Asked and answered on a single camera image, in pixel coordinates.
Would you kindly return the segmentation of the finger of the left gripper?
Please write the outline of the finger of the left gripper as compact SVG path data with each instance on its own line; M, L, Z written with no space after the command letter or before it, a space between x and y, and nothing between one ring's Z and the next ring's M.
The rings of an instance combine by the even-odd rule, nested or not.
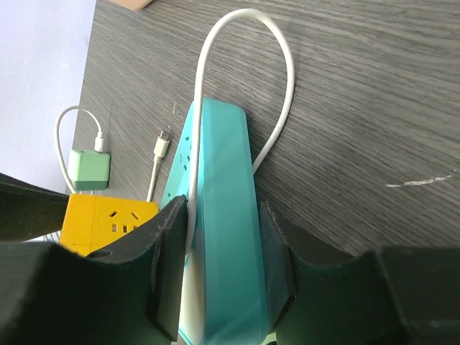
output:
M69 196L1 174L1 240L26 241L61 230Z

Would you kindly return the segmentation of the teal triangular base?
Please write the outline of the teal triangular base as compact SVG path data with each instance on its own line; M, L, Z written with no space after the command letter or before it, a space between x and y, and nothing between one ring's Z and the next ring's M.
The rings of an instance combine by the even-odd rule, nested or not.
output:
M205 98L179 334L187 344L261 344L269 332L266 299L246 114Z

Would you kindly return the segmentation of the pink cube socket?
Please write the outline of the pink cube socket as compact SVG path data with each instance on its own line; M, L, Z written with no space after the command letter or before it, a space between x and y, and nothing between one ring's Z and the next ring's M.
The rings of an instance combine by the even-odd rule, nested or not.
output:
M148 6L153 0L110 0L110 2L136 12Z

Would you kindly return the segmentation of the green small charger plug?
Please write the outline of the green small charger plug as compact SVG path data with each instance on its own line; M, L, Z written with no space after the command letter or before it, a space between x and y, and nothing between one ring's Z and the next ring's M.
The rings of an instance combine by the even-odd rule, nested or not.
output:
M70 151L68 175L77 192L101 191L109 186L111 155L93 149Z

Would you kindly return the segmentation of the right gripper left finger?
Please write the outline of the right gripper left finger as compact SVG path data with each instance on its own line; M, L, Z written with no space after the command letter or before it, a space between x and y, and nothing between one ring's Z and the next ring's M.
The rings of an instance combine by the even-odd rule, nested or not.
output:
M87 257L1 244L3 344L170 344L178 338L187 201Z

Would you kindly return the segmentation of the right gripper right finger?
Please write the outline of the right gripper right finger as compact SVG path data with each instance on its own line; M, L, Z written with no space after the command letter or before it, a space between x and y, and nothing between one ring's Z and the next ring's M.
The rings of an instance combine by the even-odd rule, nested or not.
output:
M279 344L457 344L459 250L383 246L352 256L269 203L260 234Z

